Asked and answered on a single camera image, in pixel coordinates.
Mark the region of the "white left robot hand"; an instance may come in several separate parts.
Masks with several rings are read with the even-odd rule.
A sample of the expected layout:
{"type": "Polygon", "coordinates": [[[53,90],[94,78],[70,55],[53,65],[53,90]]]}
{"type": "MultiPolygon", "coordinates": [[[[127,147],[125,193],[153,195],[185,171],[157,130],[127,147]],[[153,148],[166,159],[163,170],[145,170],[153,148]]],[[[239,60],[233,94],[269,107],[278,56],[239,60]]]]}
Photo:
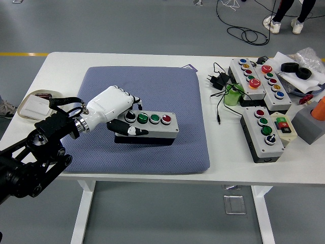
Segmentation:
{"type": "Polygon", "coordinates": [[[124,136],[147,135],[149,132],[131,124],[118,120],[123,112],[138,104],[142,109],[142,100],[134,97],[117,86],[110,86],[96,97],[91,99],[86,108],[88,113],[82,113],[80,121],[84,132],[92,131],[98,124],[106,123],[110,131],[124,136]]]}

